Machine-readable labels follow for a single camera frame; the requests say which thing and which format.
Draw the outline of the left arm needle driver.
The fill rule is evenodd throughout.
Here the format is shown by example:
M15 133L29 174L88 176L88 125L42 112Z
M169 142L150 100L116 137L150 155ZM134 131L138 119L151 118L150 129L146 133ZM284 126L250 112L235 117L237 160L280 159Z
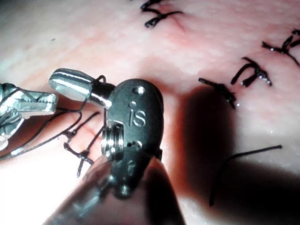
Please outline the left arm needle driver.
M11 83L0 84L0 150L8 146L8 140L15 134L24 118L17 109L21 89Z

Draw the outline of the right arm needle driver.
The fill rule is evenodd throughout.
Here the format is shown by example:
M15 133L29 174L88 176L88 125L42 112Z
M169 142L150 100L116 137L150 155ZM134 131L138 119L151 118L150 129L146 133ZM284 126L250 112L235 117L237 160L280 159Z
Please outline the right arm needle driver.
M126 147L137 145L146 156L162 158L164 102L159 89L142 79L129 79L110 94L112 105L105 114L101 151L112 160Z

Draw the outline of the right arm needle driver jaw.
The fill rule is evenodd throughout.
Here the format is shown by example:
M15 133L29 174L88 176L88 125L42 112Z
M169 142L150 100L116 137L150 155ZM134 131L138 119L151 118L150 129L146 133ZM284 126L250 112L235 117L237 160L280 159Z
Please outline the right arm needle driver jaw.
M104 108L112 105L109 96L115 86L107 83L104 75L93 78L79 70L59 68L50 76L49 85L56 92L75 101L86 101Z

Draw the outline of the left arm needle driver jaw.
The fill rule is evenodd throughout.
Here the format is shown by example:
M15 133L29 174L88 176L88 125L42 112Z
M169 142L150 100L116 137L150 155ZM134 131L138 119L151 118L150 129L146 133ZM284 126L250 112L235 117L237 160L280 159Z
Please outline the left arm needle driver jaw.
M45 103L57 104L58 96L49 92L30 91L22 88L9 88L9 94L12 93L9 101L12 105L22 103Z
M25 119L32 116L52 115L56 111L55 104L19 104L17 111Z

